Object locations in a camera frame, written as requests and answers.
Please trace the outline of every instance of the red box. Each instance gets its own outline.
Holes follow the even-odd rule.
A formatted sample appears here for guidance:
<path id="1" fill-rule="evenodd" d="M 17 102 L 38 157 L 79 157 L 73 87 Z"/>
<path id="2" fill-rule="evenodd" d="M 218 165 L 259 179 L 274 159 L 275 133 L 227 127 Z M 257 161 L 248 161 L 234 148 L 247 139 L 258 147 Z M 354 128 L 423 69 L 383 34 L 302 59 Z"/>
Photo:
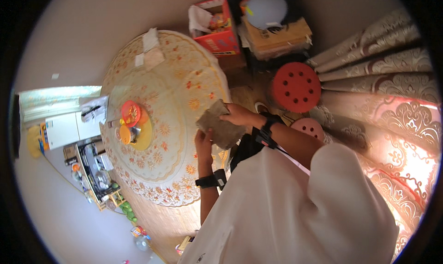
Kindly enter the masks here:
<path id="1" fill-rule="evenodd" d="M 234 24 L 231 22 L 231 13 L 229 11 L 228 1 L 208 0 L 199 2 L 196 4 L 196 6 L 205 9 L 212 14 L 222 12 L 224 22 L 231 24 L 231 27 L 223 32 L 193 37 L 193 39 L 202 45 L 202 47 L 209 50 L 216 57 L 240 54 L 237 34 L 235 33 Z"/>

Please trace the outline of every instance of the pink stool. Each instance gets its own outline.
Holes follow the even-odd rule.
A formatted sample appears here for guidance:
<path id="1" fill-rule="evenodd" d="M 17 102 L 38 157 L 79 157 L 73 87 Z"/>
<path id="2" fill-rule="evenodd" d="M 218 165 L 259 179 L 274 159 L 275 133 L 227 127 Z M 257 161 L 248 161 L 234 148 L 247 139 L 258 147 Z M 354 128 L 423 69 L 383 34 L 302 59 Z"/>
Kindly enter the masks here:
<path id="1" fill-rule="evenodd" d="M 321 95 L 317 74 L 306 64 L 292 62 L 283 65 L 272 82 L 272 96 L 283 108 L 304 113 L 317 105 Z"/>
<path id="2" fill-rule="evenodd" d="M 325 134 L 322 126 L 312 118 L 301 118 L 291 124 L 291 128 L 311 135 L 323 142 Z"/>

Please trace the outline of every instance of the round table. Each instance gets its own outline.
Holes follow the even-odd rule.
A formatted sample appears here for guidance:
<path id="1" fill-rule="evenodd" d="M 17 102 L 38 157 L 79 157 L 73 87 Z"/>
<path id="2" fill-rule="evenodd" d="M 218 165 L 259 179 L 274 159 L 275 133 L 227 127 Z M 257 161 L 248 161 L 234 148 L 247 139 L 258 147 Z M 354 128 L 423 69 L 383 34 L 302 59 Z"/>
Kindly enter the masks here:
<path id="1" fill-rule="evenodd" d="M 136 193 L 158 205 L 177 207 L 200 198 L 195 186 L 195 122 L 216 99 L 230 101 L 226 76 L 217 59 L 191 38 L 159 30 L 165 61 L 150 71 L 135 67 L 142 36 L 122 48 L 110 64 L 102 87 L 109 95 L 107 121 L 120 119 L 127 100 L 143 107 L 152 122 L 146 150 L 124 145 L 115 128 L 101 125 L 102 139 L 115 172 Z M 213 146 L 213 169 L 225 168 L 228 151 Z"/>

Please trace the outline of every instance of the floor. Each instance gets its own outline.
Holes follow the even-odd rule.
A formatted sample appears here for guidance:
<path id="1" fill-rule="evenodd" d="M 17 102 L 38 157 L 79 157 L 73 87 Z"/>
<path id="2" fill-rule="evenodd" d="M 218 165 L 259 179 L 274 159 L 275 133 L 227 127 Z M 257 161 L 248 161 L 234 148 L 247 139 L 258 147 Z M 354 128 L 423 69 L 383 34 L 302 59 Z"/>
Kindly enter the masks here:
<path id="1" fill-rule="evenodd" d="M 266 100 L 266 90 L 272 80 L 272 73 L 256 73 L 254 76 L 241 74 L 228 76 L 231 98 L 234 103 L 240 104 L 254 111 L 254 103 L 261 101 L 270 106 Z M 273 114 L 278 114 L 289 125 L 292 120 L 301 117 L 301 114 L 286 113 L 275 107 L 269 107 Z M 111 177 L 122 187 L 122 195 L 131 203 L 132 209 L 141 225 L 152 239 L 152 250 L 165 261 L 177 263 L 178 253 L 174 250 L 186 235 L 194 236 L 200 229 L 200 201 L 182 207 L 164 207 L 153 204 L 123 183 L 120 178 L 111 172 Z"/>

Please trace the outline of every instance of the shoe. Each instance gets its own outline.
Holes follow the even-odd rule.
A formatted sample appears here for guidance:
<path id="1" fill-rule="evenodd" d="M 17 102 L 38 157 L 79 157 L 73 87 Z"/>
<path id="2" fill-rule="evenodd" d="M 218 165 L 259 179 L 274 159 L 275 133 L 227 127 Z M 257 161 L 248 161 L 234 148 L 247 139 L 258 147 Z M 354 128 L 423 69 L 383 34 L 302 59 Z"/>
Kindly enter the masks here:
<path id="1" fill-rule="evenodd" d="M 269 113 L 269 109 L 266 107 L 266 105 L 264 105 L 263 103 L 257 101 L 254 104 L 255 107 L 255 112 L 257 112 L 258 114 L 262 113 L 262 112 L 268 112 Z"/>

